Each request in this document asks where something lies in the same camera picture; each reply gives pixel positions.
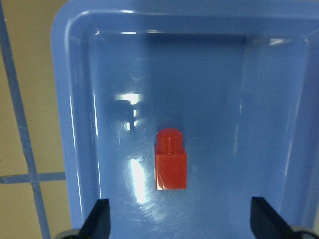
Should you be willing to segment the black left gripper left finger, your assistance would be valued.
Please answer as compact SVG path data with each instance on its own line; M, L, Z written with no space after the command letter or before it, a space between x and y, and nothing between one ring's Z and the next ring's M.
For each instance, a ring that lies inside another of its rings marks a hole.
M111 232L110 204L108 199L96 201L83 224L78 237L80 239L108 239Z

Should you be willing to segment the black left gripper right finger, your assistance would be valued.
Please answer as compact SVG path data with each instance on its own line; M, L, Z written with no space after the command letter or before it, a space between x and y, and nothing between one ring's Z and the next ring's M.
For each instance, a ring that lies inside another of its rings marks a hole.
M292 228L263 197L251 198L250 228L256 239L296 239Z

